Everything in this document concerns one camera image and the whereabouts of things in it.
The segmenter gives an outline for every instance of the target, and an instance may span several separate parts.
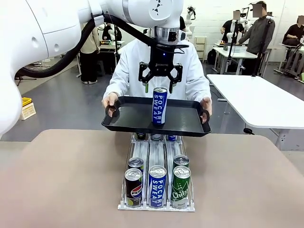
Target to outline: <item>white lab coat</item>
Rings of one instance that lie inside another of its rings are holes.
[[[204,71],[197,52],[190,42],[183,40],[179,44],[189,45],[183,48],[185,54],[174,54],[173,63],[180,63],[183,66],[182,81],[173,87],[172,94],[168,93],[169,99],[202,101],[204,97],[210,97],[209,80],[204,76]],[[121,54],[119,63],[116,66],[110,85],[107,87],[104,98],[110,93],[115,92],[118,96],[124,96],[127,93],[130,96],[152,97],[155,87],[165,87],[169,90],[170,80],[168,77],[153,77],[149,81],[148,93],[145,93],[145,87],[138,81],[139,63],[149,63],[150,47],[139,40],[133,40],[125,47]]]

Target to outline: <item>white sneaker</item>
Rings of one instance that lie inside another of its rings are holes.
[[[91,84],[95,84],[97,82],[97,80],[96,81],[94,81],[94,82],[90,82],[89,81],[89,85],[91,85]]]

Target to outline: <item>can dispenser rack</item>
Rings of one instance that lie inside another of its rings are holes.
[[[170,202],[173,157],[178,154],[187,155],[182,136],[176,137],[177,139],[175,141],[167,141],[165,135],[162,135],[161,140],[155,141],[151,139],[150,134],[147,134],[145,140],[138,140],[136,134],[132,133],[125,171],[128,169],[128,161],[130,158],[139,157],[143,159],[144,169],[142,175],[142,202],[140,207],[133,208],[127,206],[125,179],[123,176],[121,201],[118,205],[119,210],[195,211],[191,177],[188,186],[187,206],[183,209],[176,209],[172,207]],[[147,180],[149,177],[149,168],[153,165],[162,165],[167,170],[165,193],[163,195],[163,207],[161,208],[152,208],[149,206],[149,186]]]

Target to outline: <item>person's left hand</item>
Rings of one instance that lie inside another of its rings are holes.
[[[209,112],[209,116],[212,115],[212,104],[210,97],[204,97],[203,100],[200,102],[203,109],[207,110]],[[201,116],[203,119],[203,123],[207,121],[207,115],[203,113],[203,116]]]

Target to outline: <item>person in beige coat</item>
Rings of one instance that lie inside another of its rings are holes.
[[[80,49],[81,81],[83,84],[94,84],[97,82],[96,64],[99,52],[99,37],[97,28],[94,28],[86,42]]]

